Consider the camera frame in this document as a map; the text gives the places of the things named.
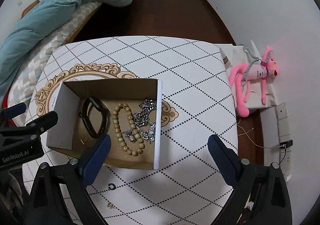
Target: open box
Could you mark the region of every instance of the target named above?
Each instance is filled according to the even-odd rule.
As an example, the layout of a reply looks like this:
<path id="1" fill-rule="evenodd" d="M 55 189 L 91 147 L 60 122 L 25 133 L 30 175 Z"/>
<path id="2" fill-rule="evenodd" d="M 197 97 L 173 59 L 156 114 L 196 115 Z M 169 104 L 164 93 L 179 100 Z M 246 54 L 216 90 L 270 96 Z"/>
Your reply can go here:
<path id="1" fill-rule="evenodd" d="M 84 100 L 97 97 L 109 109 L 107 134 L 111 138 L 111 150 L 105 160 L 106 165 L 134 169 L 159 168 L 160 128 L 161 128 L 161 99 L 162 82 L 157 79 L 125 79 L 110 78 L 84 81 L 62 82 L 58 87 L 58 94 L 53 102 L 53 110 L 58 114 L 58 123 L 48 131 L 47 147 L 79 158 L 83 151 L 91 147 L 96 140 L 91 138 L 85 129 L 79 112 Z M 156 138 L 153 143 L 144 141 L 145 149 L 138 156 L 128 155 L 120 146 L 112 123 L 112 112 L 119 103 L 126 103 L 132 113 L 139 112 L 139 105 L 145 99 L 156 101 L 157 108 L 149 115 L 150 122 L 156 122 Z M 97 131 L 101 124 L 101 113 L 95 108 L 88 112 L 90 121 Z M 130 129 L 127 114 L 124 109 L 119 112 L 121 131 Z M 124 140 L 131 150 L 137 150 L 138 144 L 131 143 L 124 136 Z"/>

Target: pink plush toy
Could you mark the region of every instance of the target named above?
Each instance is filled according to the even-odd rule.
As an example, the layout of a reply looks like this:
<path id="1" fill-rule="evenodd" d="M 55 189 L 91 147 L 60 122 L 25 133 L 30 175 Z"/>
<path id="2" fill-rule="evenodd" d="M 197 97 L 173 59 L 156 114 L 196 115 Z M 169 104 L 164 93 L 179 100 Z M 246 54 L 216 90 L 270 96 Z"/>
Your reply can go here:
<path id="1" fill-rule="evenodd" d="M 273 58 L 270 58 L 267 61 L 272 48 L 266 46 L 264 51 L 263 58 L 260 64 L 252 64 L 249 71 L 247 72 L 247 80 L 262 78 L 261 81 L 261 101 L 262 104 L 266 104 L 266 81 L 267 76 L 275 78 L 278 74 L 277 64 L 273 61 Z M 244 75 L 245 70 L 248 68 L 249 64 L 239 64 L 232 68 L 229 76 L 230 88 L 233 83 L 236 86 L 236 99 L 237 99 L 237 111 L 241 117 L 247 117 L 249 115 L 249 109 L 244 105 L 247 103 L 250 97 L 250 82 L 247 82 L 247 91 L 243 98 L 242 96 L 242 82 L 245 81 Z"/>

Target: white tablecloth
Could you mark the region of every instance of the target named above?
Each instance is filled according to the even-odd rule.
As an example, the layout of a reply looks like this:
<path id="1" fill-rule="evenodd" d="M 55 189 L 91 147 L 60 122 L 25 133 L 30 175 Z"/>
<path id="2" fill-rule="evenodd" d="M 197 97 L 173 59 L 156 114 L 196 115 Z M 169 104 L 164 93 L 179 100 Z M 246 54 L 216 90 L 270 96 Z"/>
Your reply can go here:
<path id="1" fill-rule="evenodd" d="M 237 150 L 234 101 L 219 48 L 202 41 L 154 36 L 61 46 L 38 81 L 26 123 L 50 109 L 53 89 L 60 81 L 110 75 L 161 79 L 164 117 L 158 171 L 103 166 L 94 184 L 87 187 L 102 216 L 110 225 L 210 224 L 232 188 L 208 152 L 208 137 L 217 133 L 227 147 Z M 40 163 L 68 161 L 67 156 L 46 147 L 46 133 L 41 138 L 45 155 L 23 165 L 28 191 Z M 109 190 L 109 183 L 117 188 Z M 65 185 L 61 187 L 71 218 L 80 224 Z M 108 208 L 109 202 L 114 208 Z"/>

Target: black fitness band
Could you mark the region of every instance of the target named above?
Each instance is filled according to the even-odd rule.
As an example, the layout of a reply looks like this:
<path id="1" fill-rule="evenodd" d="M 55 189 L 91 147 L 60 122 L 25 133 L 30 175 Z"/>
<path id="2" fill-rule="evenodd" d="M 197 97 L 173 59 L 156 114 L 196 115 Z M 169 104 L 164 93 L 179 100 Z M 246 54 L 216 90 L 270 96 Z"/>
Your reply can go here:
<path id="1" fill-rule="evenodd" d="M 94 128 L 91 124 L 91 121 L 88 117 L 88 108 L 89 108 L 90 103 L 102 115 L 102 122 L 101 122 L 98 133 L 94 130 Z M 82 123 L 83 123 L 85 129 L 88 131 L 89 135 L 92 138 L 98 139 L 100 137 L 100 135 L 105 132 L 107 124 L 108 124 L 108 115 L 107 114 L 108 114 L 108 109 L 103 107 L 102 102 L 99 99 L 97 99 L 96 97 L 89 97 L 84 101 L 83 107 L 82 107 L 82 112 L 80 112 L 79 115 L 82 119 Z"/>

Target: wooden floor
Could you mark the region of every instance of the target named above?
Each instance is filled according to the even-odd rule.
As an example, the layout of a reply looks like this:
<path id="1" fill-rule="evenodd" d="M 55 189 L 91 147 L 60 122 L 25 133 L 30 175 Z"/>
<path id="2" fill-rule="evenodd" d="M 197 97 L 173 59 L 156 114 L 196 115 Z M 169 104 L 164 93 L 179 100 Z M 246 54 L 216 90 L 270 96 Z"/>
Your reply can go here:
<path id="1" fill-rule="evenodd" d="M 126 35 L 156 35 L 202 40 L 210 43 L 234 43 L 221 25 L 220 18 L 205 0 L 133 0 L 124 8 L 103 4 L 87 22 L 74 42 Z M 240 122 L 250 138 L 263 145 L 259 113 Z M 251 162 L 263 163 L 263 150 L 246 135 L 238 136 L 239 156 Z"/>

